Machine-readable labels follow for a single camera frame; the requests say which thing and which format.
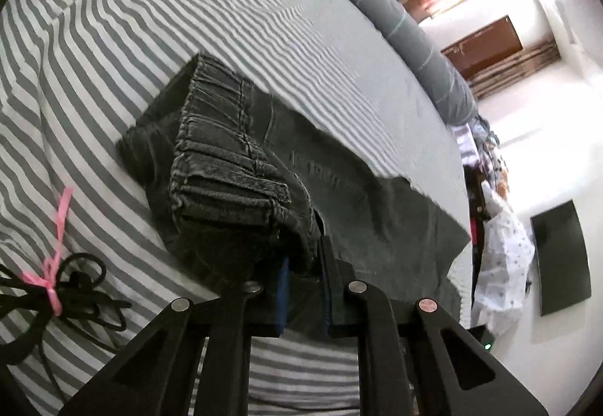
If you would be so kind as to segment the dark grey denim pants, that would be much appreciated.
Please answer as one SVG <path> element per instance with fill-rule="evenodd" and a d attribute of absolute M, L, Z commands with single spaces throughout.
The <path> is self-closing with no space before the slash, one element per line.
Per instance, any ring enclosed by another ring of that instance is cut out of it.
<path fill-rule="evenodd" d="M 465 314 L 450 270 L 467 231 L 215 57 L 190 60 L 115 148 L 165 249 L 202 285 L 225 292 L 287 261 L 296 334 L 326 338 L 322 237 L 391 299 L 431 298 L 455 319 Z"/>

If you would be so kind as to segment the pink ribbon tie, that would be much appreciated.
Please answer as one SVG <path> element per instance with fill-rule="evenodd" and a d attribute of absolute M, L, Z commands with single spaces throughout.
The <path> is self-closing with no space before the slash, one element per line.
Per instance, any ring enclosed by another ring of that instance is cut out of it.
<path fill-rule="evenodd" d="M 21 272 L 21 280 L 25 284 L 42 287 L 46 290 L 49 305 L 55 317 L 60 317 L 62 314 L 62 303 L 57 293 L 57 277 L 63 253 L 67 214 L 69 214 L 69 204 L 72 196 L 73 190 L 70 187 L 66 187 L 59 198 L 55 214 L 55 245 L 52 255 L 48 256 L 42 263 L 41 274 L 38 275 L 28 271 Z"/>

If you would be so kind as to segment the white dotted cloth cover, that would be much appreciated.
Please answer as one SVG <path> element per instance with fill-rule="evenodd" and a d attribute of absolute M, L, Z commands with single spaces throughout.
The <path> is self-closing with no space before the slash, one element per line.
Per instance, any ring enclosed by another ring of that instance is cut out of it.
<path fill-rule="evenodd" d="M 488 182 L 482 182 L 481 189 L 490 218 L 484 224 L 484 250 L 471 319 L 498 337 L 521 317 L 536 248 L 504 198 Z"/>

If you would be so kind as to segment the brown wooden door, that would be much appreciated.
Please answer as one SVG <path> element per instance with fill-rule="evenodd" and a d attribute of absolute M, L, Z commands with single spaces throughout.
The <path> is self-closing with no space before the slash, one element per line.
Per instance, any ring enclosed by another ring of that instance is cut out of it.
<path fill-rule="evenodd" d="M 442 51 L 464 79 L 498 64 L 523 46 L 509 17 L 499 18 Z"/>

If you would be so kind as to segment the grey rolled checked duvet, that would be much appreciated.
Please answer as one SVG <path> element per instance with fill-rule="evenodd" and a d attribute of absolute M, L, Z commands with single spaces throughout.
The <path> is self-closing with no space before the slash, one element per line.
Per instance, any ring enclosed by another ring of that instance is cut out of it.
<path fill-rule="evenodd" d="M 477 116 L 477 104 L 465 79 L 399 1 L 349 1 L 399 54 L 445 124 L 463 126 Z"/>

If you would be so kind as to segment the black wall television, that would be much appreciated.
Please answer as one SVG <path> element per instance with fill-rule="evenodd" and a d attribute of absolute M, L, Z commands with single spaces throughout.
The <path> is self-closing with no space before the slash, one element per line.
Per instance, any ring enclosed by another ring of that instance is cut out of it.
<path fill-rule="evenodd" d="M 541 315 L 590 299 L 592 283 L 582 226 L 573 201 L 530 218 L 541 285 Z"/>

